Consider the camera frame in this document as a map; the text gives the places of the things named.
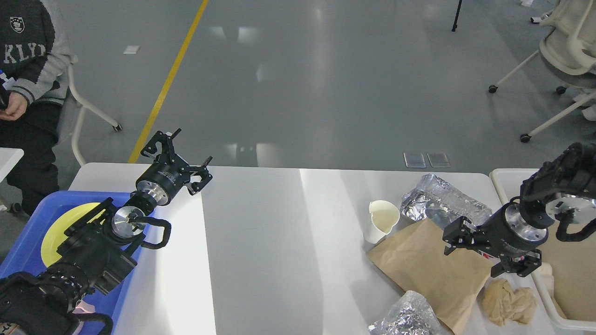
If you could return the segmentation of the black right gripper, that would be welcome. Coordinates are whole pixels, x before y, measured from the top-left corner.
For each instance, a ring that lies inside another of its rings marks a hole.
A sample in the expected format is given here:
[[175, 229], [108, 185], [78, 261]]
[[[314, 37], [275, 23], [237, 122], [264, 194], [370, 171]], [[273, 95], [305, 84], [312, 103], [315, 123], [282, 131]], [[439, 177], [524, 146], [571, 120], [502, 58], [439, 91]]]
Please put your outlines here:
[[526, 277], [542, 265], [537, 249], [549, 238], [549, 215], [541, 203], [507, 203], [477, 229], [460, 216], [443, 230], [444, 255], [456, 248], [484, 252], [500, 260], [490, 270], [496, 278], [503, 273]]

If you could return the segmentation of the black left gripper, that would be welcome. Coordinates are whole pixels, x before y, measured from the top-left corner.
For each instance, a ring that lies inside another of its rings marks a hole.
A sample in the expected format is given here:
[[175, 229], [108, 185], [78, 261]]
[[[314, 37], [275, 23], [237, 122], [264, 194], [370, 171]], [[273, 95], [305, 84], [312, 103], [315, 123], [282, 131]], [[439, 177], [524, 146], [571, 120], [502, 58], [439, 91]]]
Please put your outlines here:
[[[143, 157], [153, 159], [153, 164], [136, 181], [136, 206], [166, 206], [183, 187], [191, 196], [200, 193], [213, 179], [207, 169], [213, 157], [209, 156], [200, 166], [191, 166], [181, 158], [176, 159], [173, 139], [181, 132], [157, 131], [141, 149]], [[192, 181], [198, 176], [199, 181]]]

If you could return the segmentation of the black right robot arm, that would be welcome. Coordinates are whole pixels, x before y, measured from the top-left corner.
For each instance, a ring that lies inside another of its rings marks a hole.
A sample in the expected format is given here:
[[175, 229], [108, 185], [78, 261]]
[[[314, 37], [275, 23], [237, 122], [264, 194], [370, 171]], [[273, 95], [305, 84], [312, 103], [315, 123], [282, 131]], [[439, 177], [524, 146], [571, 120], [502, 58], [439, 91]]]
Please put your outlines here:
[[444, 254], [458, 248], [498, 259], [490, 275], [521, 277], [542, 265], [539, 246], [549, 238], [580, 242], [595, 232], [595, 145], [574, 143], [553, 161], [545, 162], [520, 185], [520, 193], [481, 225], [461, 216], [443, 231]]

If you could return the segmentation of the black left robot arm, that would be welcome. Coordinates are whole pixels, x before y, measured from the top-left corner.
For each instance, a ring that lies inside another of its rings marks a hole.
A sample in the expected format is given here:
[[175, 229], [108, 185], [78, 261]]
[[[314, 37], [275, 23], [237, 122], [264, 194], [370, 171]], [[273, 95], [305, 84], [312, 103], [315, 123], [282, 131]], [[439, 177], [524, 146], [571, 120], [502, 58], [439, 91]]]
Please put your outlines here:
[[160, 249], [168, 244], [172, 225], [153, 218], [158, 206], [170, 204], [186, 187], [199, 193], [212, 179], [202, 165], [192, 166], [175, 153], [177, 133], [157, 131], [141, 150], [154, 161], [136, 181], [136, 190], [121, 207], [106, 198], [63, 230], [58, 260], [38, 275], [15, 272], [1, 280], [1, 331], [18, 335], [73, 335], [88, 322], [103, 324], [109, 335], [114, 322], [101, 313], [76, 313], [86, 295], [107, 295], [137, 265], [138, 248]]

